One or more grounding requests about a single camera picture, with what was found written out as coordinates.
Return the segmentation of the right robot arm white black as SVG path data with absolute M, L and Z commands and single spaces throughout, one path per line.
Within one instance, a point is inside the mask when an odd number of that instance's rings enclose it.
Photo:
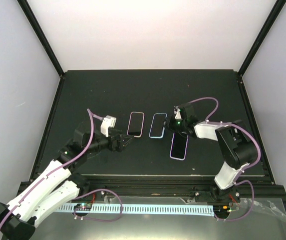
M 164 120 L 163 127 L 173 132 L 172 148 L 189 137 L 218 142 L 224 162 L 209 189 L 216 202 L 225 200 L 232 187 L 239 184 L 237 180 L 241 174 L 261 159 L 260 147 L 243 121 L 199 120 L 190 103 L 176 106 L 172 116 Z

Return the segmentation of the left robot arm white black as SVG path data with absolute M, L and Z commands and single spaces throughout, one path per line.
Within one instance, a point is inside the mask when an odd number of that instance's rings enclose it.
M 90 122 L 80 123 L 38 178 L 13 200 L 0 202 L 0 233 L 9 240 L 30 239 L 40 223 L 60 206 L 89 196 L 90 183 L 77 172 L 89 155 L 103 150 L 122 152 L 132 139 L 121 130 L 111 129 L 104 135 Z

